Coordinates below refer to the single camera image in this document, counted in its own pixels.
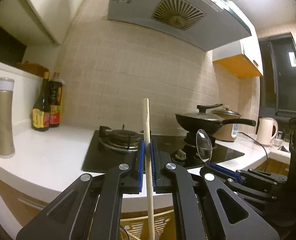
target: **window frame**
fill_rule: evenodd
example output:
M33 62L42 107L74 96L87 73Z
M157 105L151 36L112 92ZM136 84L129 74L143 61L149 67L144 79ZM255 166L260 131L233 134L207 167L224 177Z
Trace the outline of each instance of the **window frame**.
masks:
M291 33L285 33L285 34L275 35L275 36L271 36L271 37L265 37L265 38L259 39L258 41L259 41L259 43L268 42L269 47L270 47L270 56L271 56L271 61L272 61L272 65L273 65L274 91L275 91L275 95L276 95L275 116L290 117L290 116L293 116L293 114L296 114L296 111L278 108L279 91L278 91L277 66L276 66L276 58L275 58L274 48L272 45L272 41L283 39L283 38L291 38L292 47L295 52L295 58L296 58L296 44L295 44L294 37Z

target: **exhaust vent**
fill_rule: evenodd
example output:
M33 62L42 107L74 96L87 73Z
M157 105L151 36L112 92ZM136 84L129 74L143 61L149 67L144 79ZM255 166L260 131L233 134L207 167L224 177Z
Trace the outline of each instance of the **exhaust vent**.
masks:
M205 16L203 11L185 0L161 0L151 18L185 31Z

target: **lid handle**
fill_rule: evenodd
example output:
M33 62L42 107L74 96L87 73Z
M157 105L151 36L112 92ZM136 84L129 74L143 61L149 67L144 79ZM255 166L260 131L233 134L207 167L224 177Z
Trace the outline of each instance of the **lid handle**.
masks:
M211 109L211 108L216 108L219 106L222 106L223 104L217 104L217 105L212 105L212 106L201 106L201 105L197 105L197 109L199 110L200 113L205 113L207 109Z

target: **gas stove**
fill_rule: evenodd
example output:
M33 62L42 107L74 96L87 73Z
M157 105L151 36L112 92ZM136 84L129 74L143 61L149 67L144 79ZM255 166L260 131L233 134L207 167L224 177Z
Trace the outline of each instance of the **gas stove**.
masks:
M106 173L110 168L121 164L125 154L137 151L138 141L144 135L133 131L111 130L107 126L100 126L94 132L85 160L82 165L83 171ZM204 166L204 163L196 155L197 147L193 136L167 136L152 135L156 140L158 151L170 153L172 161L187 169ZM220 163L241 157L244 153L230 149L215 143L213 144L211 163Z

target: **window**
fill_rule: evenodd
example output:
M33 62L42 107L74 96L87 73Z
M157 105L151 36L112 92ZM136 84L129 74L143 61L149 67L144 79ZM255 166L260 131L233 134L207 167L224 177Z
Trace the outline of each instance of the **window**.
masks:
M264 76L261 77L260 117L296 115L296 46L291 34L260 40Z

